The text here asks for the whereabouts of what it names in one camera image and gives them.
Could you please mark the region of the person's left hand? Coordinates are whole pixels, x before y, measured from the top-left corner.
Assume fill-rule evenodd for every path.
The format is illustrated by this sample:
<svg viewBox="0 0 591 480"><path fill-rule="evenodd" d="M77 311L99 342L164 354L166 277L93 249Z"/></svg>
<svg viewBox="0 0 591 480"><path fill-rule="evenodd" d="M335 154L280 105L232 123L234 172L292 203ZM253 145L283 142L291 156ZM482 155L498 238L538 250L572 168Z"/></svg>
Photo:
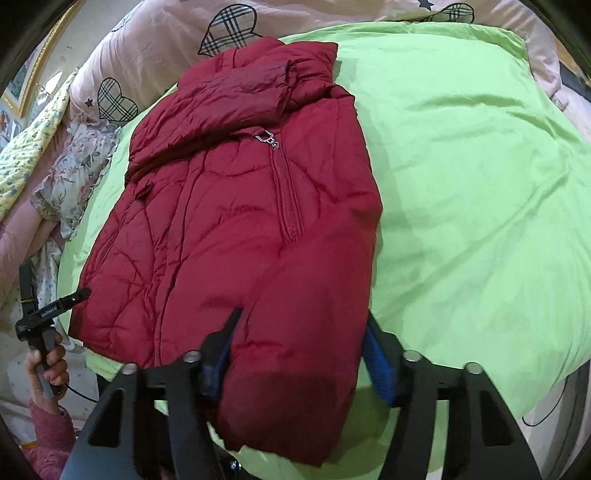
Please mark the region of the person's left hand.
<svg viewBox="0 0 591 480"><path fill-rule="evenodd" d="M25 357L25 369L31 383L31 397L33 403L41 410L51 415L60 414L59 401L64 397L69 384L65 348L61 344L59 333L55 334L55 348L45 357L38 350L30 350ZM52 398L44 393L44 381L58 388L59 392Z"/></svg>

